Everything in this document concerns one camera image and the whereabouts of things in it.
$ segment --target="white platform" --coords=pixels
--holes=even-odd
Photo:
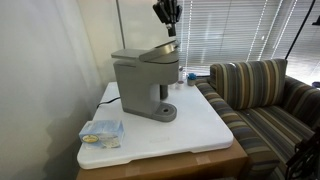
[[[109,83],[101,102],[119,97],[117,83]],[[83,169],[93,169],[132,160],[181,152],[202,152],[228,148],[233,135],[200,91],[186,83],[180,89],[169,88],[167,103],[177,108],[177,117],[169,123],[125,113],[121,101],[99,107],[93,120],[122,120],[125,136],[121,148],[85,149],[78,162]]]

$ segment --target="window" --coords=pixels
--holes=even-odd
[[[311,4],[311,0],[300,1],[180,1],[183,14],[177,39],[181,65],[187,73],[208,75],[213,63],[285,58]],[[288,58],[288,75],[297,78],[320,73],[319,26],[311,26],[320,15],[319,7],[316,3]]]

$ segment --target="striped fabric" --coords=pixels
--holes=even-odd
[[[274,59],[210,67],[210,85],[235,110],[279,104],[287,61]]]
[[[279,106],[236,112],[279,157],[280,179],[286,171],[285,163],[294,155],[295,144],[302,139],[309,139],[314,134],[307,125]]]
[[[249,157],[240,179],[265,179],[276,168],[279,159],[257,134],[213,90],[206,78],[198,79],[198,89],[232,131]]]
[[[320,125],[320,91],[289,76],[281,107],[312,129]]]

